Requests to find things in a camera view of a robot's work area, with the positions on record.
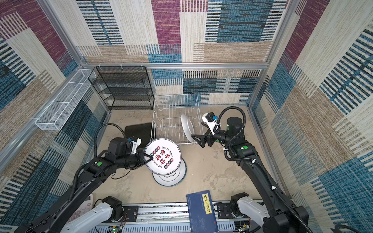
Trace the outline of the white round plate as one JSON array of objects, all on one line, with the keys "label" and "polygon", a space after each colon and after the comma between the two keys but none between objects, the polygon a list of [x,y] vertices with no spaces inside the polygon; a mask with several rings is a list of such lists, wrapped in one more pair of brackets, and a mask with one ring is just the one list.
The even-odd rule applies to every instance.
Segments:
[{"label": "white round plate", "polygon": [[166,138],[151,141],[144,150],[151,157],[147,168],[157,175],[169,175],[175,172],[181,162],[181,151],[176,143]]},{"label": "white round plate", "polygon": [[174,173],[169,175],[158,175],[153,173],[153,178],[161,186],[172,187],[178,185],[184,180],[186,172],[187,166],[184,159],[182,159],[180,166]]},{"label": "white round plate", "polygon": [[181,123],[183,127],[184,134],[189,142],[194,142],[192,135],[195,134],[193,124],[186,114],[181,115]]}]

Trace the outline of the black square plate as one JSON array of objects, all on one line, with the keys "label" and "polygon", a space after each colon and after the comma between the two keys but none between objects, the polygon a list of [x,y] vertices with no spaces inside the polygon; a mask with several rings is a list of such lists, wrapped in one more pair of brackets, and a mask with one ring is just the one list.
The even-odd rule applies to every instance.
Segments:
[{"label": "black square plate", "polygon": [[155,133],[153,129],[153,124],[151,122],[126,126],[124,132],[127,138],[140,138],[141,146],[146,146],[148,143],[150,143]]}]

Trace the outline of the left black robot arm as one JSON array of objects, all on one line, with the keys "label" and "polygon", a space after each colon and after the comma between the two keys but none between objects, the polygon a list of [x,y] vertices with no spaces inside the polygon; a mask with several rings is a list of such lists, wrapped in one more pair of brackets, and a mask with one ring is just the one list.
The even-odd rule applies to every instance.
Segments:
[{"label": "left black robot arm", "polygon": [[144,150],[132,152],[132,143],[120,137],[111,140],[107,150],[77,170],[72,187],[49,210],[31,224],[19,226],[15,232],[60,233],[84,200],[117,169],[135,170],[153,159]]}]

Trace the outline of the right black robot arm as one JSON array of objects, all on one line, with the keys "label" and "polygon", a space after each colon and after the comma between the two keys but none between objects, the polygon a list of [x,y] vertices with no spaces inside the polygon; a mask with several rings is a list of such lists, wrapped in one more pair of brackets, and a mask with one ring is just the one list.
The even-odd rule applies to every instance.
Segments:
[{"label": "right black robot arm", "polygon": [[224,156],[235,162],[248,175],[264,204],[253,201],[249,195],[240,193],[232,197],[236,215],[246,215],[258,224],[265,233],[310,233],[309,214],[303,206],[296,206],[283,192],[264,167],[255,147],[245,139],[244,122],[239,117],[230,117],[227,129],[215,133],[218,121],[214,113],[202,116],[201,124],[208,128],[204,135],[191,135],[201,147],[220,143]]}]

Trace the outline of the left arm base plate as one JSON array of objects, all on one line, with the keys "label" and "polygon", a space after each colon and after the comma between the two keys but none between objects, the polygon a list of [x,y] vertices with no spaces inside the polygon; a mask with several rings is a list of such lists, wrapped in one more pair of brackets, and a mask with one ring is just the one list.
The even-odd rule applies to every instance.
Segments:
[{"label": "left arm base plate", "polygon": [[104,221],[103,224],[124,224],[125,222],[136,222],[138,210],[139,206],[137,205],[122,206],[121,208],[117,207],[113,210],[111,217]]}]

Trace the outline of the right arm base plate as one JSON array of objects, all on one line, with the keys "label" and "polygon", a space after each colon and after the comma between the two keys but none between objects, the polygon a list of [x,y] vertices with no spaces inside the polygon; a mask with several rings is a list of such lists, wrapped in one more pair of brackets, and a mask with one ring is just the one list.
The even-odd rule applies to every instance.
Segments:
[{"label": "right arm base plate", "polygon": [[236,215],[232,210],[230,203],[217,202],[213,204],[215,213],[218,219],[246,219],[249,218],[247,215]]}]

